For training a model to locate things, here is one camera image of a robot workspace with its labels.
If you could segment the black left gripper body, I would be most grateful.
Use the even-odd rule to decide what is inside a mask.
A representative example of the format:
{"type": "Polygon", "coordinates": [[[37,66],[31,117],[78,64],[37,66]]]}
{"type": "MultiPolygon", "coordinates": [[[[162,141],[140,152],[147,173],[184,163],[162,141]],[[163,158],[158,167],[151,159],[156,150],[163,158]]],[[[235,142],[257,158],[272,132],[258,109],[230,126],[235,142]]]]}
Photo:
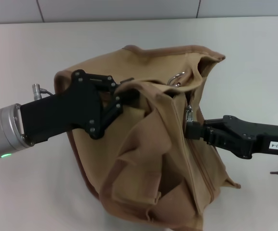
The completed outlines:
{"type": "Polygon", "coordinates": [[[77,70],[66,90],[24,104],[20,111],[26,139],[37,144],[77,128],[97,139],[103,105],[87,73],[77,70]]]}

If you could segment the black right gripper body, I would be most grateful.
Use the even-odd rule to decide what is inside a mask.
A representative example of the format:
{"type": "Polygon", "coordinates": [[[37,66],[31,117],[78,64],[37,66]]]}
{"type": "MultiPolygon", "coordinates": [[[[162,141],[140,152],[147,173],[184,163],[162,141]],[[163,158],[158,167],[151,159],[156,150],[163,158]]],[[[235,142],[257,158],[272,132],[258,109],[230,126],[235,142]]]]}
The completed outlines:
{"type": "Polygon", "coordinates": [[[242,158],[251,159],[257,153],[278,155],[278,126],[247,122],[231,115],[225,115],[223,122],[241,141],[242,158]]]}

